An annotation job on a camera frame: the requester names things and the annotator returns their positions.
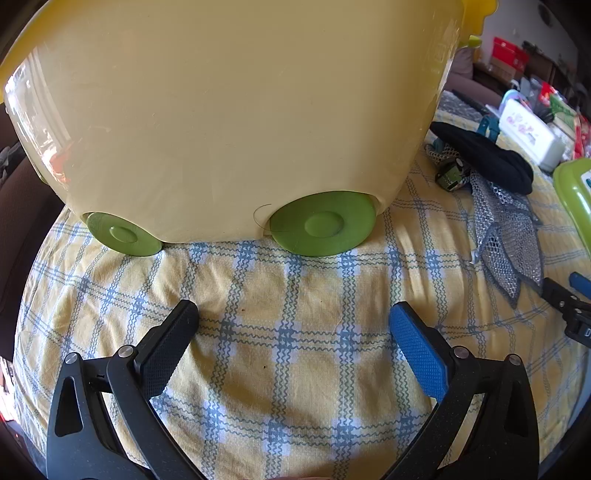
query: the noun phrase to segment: blue handle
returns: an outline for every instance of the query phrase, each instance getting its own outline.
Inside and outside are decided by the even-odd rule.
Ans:
[[[449,345],[438,331],[427,327],[406,302],[392,307],[389,323],[423,392],[441,402],[449,389],[449,369],[442,350],[449,350]]]
[[[591,280],[582,276],[579,272],[572,272],[569,277],[570,286],[591,299]]]
[[[483,137],[486,136],[486,132],[489,132],[488,138],[493,142],[496,143],[497,138],[499,138],[499,134],[501,133],[501,129],[499,127],[499,119],[492,115],[485,115],[482,120],[480,121],[480,125],[478,125],[478,130],[476,133],[481,134]]]

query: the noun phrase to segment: brown sofa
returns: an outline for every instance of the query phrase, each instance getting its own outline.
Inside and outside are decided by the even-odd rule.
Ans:
[[[0,141],[12,145],[16,135],[9,131],[4,105],[0,109]],[[8,360],[29,271],[63,207],[26,158],[0,188],[0,356]]]
[[[478,82],[472,80],[474,67],[472,64],[473,49],[460,48],[453,57],[452,68],[444,90],[456,90],[468,97],[480,102],[482,105],[492,105],[499,108],[501,96],[492,90],[486,88]]]

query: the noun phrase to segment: cardboard box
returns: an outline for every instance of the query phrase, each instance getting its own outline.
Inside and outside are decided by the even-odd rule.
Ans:
[[[525,66],[530,59],[530,56],[523,49],[499,37],[494,39],[492,57],[521,73],[525,72]]]
[[[510,83],[511,80],[521,80],[521,77],[523,77],[519,70],[494,57],[491,57],[490,70],[507,83]]]

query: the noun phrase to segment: yellow checkered fabric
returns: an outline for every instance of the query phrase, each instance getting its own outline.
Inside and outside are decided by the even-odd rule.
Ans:
[[[437,119],[475,128],[443,113]],[[530,200],[543,222],[545,275],[565,286],[572,271],[591,276],[551,182],[534,170]],[[561,317],[528,286],[514,310],[482,265],[470,263],[470,193],[445,192],[434,175],[419,154],[370,238],[328,258],[298,257],[268,238],[170,245],[131,258],[103,247],[65,209],[39,251],[18,323],[16,402],[25,431],[44,452],[68,352],[111,356],[190,299],[199,331],[152,404],[208,478],[379,478],[433,408],[388,331],[390,306],[406,300],[451,345],[479,357],[521,356],[543,459],[566,431],[587,349],[564,335]],[[142,462],[106,397],[123,445]],[[459,454],[478,401],[446,461]]]

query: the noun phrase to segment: white plastic box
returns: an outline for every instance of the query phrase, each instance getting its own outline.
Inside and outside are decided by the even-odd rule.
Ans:
[[[566,146],[542,120],[518,101],[507,102],[499,126],[540,169],[552,172],[560,163]]]

